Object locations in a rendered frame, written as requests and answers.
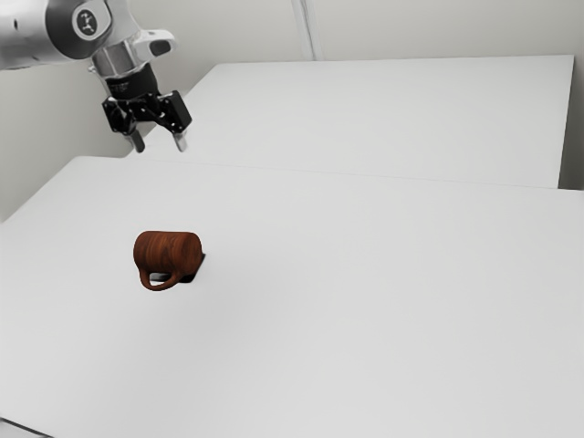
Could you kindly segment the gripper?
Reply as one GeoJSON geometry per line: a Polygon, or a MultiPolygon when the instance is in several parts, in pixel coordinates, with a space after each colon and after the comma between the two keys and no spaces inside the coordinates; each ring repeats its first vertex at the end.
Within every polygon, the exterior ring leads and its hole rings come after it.
{"type": "Polygon", "coordinates": [[[102,108],[110,129],[120,133],[137,153],[145,150],[138,122],[153,121],[173,137],[179,152],[187,150],[186,130],[193,122],[179,91],[160,95],[149,63],[125,77],[106,78],[109,96],[102,108]]]}

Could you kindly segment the brown wooden mug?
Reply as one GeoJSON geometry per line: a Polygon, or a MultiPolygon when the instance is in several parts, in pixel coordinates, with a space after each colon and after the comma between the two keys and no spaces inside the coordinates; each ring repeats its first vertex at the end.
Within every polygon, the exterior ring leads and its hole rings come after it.
{"type": "Polygon", "coordinates": [[[133,246],[141,284],[154,292],[195,276],[204,257],[199,236],[191,232],[144,231],[133,246]]]}

